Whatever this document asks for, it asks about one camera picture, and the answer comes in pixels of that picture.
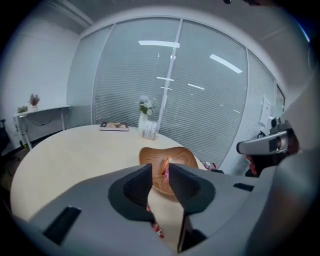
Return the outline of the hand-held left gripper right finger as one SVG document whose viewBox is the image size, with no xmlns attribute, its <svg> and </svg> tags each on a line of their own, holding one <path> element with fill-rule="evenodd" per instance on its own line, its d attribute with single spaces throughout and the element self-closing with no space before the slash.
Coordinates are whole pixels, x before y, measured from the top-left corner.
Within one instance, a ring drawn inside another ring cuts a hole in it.
<svg viewBox="0 0 320 256">
<path fill-rule="evenodd" d="M 179 253 L 260 253 L 259 178 L 171 163 L 169 185 L 183 208 Z"/>
</svg>

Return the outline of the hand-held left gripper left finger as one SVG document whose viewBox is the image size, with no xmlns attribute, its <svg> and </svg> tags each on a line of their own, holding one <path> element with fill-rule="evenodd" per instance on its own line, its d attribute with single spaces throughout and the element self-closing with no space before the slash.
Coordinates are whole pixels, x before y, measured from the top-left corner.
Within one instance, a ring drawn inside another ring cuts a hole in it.
<svg viewBox="0 0 320 256">
<path fill-rule="evenodd" d="M 30 239 L 50 256 L 170 256 L 147 210 L 152 167 L 143 164 L 77 183 L 30 221 Z"/>
</svg>

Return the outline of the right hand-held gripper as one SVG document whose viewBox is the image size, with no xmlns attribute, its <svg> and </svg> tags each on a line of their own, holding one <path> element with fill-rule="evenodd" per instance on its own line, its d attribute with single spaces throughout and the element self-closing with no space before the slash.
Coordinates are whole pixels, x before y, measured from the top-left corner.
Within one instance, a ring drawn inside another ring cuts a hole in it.
<svg viewBox="0 0 320 256">
<path fill-rule="evenodd" d="M 267 156 L 287 151 L 289 140 L 298 139 L 288 120 L 275 117 L 270 124 L 268 136 L 241 141 L 236 145 L 236 151 L 241 155 Z"/>
</svg>

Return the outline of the person's right hand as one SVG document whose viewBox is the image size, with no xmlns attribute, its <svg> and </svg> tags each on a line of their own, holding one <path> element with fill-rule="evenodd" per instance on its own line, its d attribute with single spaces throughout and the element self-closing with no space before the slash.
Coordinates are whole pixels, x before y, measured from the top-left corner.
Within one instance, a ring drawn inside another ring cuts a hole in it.
<svg viewBox="0 0 320 256">
<path fill-rule="evenodd" d="M 287 152 L 271 155 L 246 155 L 246 159 L 249 161 L 251 176 L 259 177 L 265 168 L 278 165 L 288 155 Z"/>
</svg>

